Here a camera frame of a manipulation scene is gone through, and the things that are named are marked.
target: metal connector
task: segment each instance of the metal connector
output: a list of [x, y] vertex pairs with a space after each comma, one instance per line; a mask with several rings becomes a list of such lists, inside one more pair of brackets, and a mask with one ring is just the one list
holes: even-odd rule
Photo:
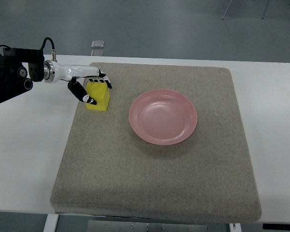
[[52, 60], [57, 62], [57, 60], [56, 60], [56, 50], [55, 49], [52, 49]]

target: table leg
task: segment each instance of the table leg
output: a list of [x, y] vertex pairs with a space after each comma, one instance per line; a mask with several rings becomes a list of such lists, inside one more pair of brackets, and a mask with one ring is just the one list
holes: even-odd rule
[[59, 214], [49, 214], [45, 222], [43, 232], [55, 232]]

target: white robot link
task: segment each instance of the white robot link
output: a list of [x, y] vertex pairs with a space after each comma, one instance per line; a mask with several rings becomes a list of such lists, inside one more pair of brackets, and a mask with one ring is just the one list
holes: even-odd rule
[[60, 65], [57, 63], [56, 57], [52, 60], [44, 61], [44, 81], [47, 83], [55, 83], [58, 80], [68, 82], [68, 89], [81, 102], [96, 105], [97, 102], [92, 99], [84, 87], [77, 82], [79, 78], [88, 78], [91, 82], [106, 83], [109, 89], [112, 85], [107, 75], [100, 69], [86, 65]]

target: gray floor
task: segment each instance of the gray floor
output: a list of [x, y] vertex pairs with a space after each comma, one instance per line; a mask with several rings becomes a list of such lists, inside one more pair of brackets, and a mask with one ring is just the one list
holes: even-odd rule
[[[89, 56], [104, 40], [104, 56], [290, 62], [290, 0], [271, 0], [261, 19], [266, 2], [233, 0], [221, 20], [229, 0], [0, 0], [0, 44], [39, 49], [49, 36], [61, 55]], [[43, 231], [34, 217], [45, 221], [0, 213], [0, 231]]]

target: metal bracket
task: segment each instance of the metal bracket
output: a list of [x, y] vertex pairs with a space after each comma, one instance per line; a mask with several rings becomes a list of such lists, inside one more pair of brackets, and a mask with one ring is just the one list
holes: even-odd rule
[[103, 57], [103, 50], [92, 50], [91, 51], [91, 56], [97, 56], [97, 57]]
[[94, 40], [92, 41], [91, 48], [103, 48], [104, 47], [104, 41], [103, 40]]
[[242, 232], [240, 223], [230, 223], [229, 227], [230, 227], [230, 232]]
[[87, 232], [207, 232], [207, 226], [126, 221], [88, 222]]

